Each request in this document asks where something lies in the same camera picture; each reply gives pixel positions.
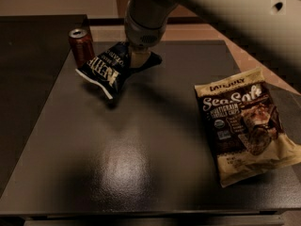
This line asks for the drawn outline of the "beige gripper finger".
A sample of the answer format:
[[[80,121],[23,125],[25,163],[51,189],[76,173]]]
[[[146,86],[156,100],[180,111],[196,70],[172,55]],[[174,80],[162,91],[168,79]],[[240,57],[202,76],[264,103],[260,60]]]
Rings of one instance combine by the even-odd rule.
[[[150,57],[151,52],[147,48],[131,47],[131,68],[141,67]]]

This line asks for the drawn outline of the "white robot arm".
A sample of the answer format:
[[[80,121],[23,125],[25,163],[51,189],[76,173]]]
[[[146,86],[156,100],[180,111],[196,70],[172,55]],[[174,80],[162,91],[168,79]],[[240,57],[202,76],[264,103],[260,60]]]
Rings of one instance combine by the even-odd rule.
[[[178,5],[301,90],[301,0],[130,0],[128,41],[140,48],[159,43],[168,15]]]

